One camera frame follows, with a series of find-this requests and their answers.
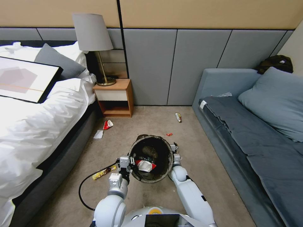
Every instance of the beige wall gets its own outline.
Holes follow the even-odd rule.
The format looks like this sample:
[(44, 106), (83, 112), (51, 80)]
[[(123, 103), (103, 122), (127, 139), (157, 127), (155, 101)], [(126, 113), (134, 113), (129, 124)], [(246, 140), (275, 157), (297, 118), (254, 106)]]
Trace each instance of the beige wall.
[(278, 54), (290, 57), (294, 73), (303, 76), (303, 21), (286, 41)]
[[(125, 28), (294, 29), (303, 0), (120, 0)], [(97, 13), (120, 27), (116, 0), (4, 0), (0, 26), (73, 27), (71, 14)]]
[(303, 0), (120, 0), (123, 27), (294, 29)]
[(102, 14), (107, 27), (120, 27), (116, 0), (4, 0), (0, 26), (73, 27), (72, 13)]

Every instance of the gray sofa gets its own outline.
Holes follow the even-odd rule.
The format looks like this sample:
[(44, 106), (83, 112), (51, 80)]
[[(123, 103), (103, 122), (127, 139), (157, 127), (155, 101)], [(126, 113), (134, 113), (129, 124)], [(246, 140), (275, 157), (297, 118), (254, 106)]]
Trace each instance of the gray sofa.
[[(255, 224), (302, 226), (303, 143), (237, 100), (260, 76), (252, 69), (206, 69), (192, 108)], [(227, 92), (232, 97), (217, 97)], [(207, 104), (200, 106), (203, 100)]]

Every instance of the gold lamp base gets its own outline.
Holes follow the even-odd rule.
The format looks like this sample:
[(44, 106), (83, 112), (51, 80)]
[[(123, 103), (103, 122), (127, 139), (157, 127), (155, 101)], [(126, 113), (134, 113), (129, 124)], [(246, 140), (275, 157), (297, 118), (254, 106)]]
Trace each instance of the gold lamp base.
[(111, 78), (111, 77), (106, 77), (107, 82), (105, 81), (104, 78), (102, 78), (100, 81), (97, 81), (97, 84), (99, 86), (110, 86), (116, 83), (116, 79), (115, 78)]

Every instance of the wooden nightstand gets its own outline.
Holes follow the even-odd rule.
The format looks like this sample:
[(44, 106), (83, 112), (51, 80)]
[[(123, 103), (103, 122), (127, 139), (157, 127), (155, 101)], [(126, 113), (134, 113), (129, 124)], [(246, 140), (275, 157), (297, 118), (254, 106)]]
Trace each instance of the wooden nightstand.
[(104, 117), (132, 117), (134, 101), (130, 79), (117, 79), (111, 86), (95, 85), (93, 90)]

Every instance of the trash can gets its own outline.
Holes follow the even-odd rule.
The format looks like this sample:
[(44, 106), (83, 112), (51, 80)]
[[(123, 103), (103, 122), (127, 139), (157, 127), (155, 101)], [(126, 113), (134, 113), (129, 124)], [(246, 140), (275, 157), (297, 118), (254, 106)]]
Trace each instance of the trash can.
[(169, 143), (160, 136), (140, 135), (128, 153), (134, 160), (147, 160), (156, 165), (150, 172), (133, 167), (132, 175), (143, 183), (156, 183), (171, 171), (174, 155)]

